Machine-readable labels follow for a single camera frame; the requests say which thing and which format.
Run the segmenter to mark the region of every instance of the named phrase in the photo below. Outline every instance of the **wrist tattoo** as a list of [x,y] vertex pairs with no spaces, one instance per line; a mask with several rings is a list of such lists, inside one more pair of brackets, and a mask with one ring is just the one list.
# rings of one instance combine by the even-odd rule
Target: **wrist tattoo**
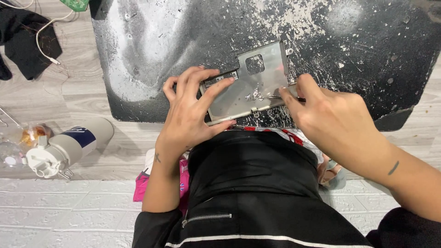
[[397,161],[396,164],[393,166],[392,170],[389,171],[388,176],[392,175],[392,173],[395,171],[395,169],[398,167],[399,164],[400,161]]
[[155,153],[155,161],[161,163],[161,160],[159,160],[159,153]]

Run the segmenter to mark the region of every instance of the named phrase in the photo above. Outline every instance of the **zipper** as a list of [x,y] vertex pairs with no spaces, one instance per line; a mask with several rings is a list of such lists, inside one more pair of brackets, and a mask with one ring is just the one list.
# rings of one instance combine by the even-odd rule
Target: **zipper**
[[221,219],[221,218],[232,218],[232,214],[212,214],[212,215],[202,215],[202,216],[191,217],[188,220],[184,219],[184,221],[182,221],[182,228],[184,228],[187,223],[192,222],[192,221],[208,220],[208,219]]

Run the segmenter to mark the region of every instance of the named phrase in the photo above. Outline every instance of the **gray floor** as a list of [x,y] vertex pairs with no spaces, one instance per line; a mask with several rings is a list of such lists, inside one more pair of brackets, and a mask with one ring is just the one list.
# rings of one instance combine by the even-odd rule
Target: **gray floor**
[[[48,18],[62,17],[70,9],[57,0],[39,0],[30,10]],[[0,105],[20,123],[46,123],[56,133],[80,124],[93,116],[111,121],[116,132],[107,147],[97,149],[71,167],[74,179],[134,179],[144,164],[145,152],[154,147],[162,124],[128,123],[110,114],[102,79],[90,12],[55,23],[63,49],[58,59],[34,81],[23,78],[14,63],[0,53],[13,73],[0,81]],[[405,126],[385,133],[388,139],[407,152],[441,168],[441,59],[435,65],[424,94]],[[348,173],[349,178],[358,176]],[[0,172],[0,177],[37,178],[29,168]]]

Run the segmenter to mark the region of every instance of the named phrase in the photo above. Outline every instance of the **person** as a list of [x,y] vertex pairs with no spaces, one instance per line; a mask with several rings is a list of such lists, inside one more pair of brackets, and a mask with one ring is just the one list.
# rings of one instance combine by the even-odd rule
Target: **person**
[[[441,247],[441,172],[392,145],[357,94],[296,80],[299,102],[284,87],[286,107],[303,134],[344,168],[387,187],[401,207],[364,237],[318,194],[317,158],[274,132],[207,126],[228,78],[198,100],[199,84],[219,70],[190,67],[163,91],[170,110],[155,144],[155,161],[136,219],[133,247]],[[179,205],[178,159],[188,158],[188,211]]]

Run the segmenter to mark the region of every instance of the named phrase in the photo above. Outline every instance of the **hand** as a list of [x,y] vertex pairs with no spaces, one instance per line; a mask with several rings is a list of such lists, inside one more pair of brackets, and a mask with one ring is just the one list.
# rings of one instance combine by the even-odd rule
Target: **hand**
[[163,91],[170,101],[167,119],[156,141],[156,149],[165,149],[167,156],[178,158],[185,151],[236,124],[226,120],[209,127],[204,122],[205,114],[216,96],[234,83],[234,78],[223,79],[209,87],[205,94],[196,99],[202,80],[219,74],[219,70],[205,69],[203,66],[188,68],[179,77],[170,77]]
[[389,145],[376,129],[360,95],[320,88],[309,74],[299,76],[296,88],[299,97],[306,99],[305,104],[297,101],[287,88],[279,89],[295,124],[343,167],[356,170],[352,166],[354,161],[378,156],[377,149]]

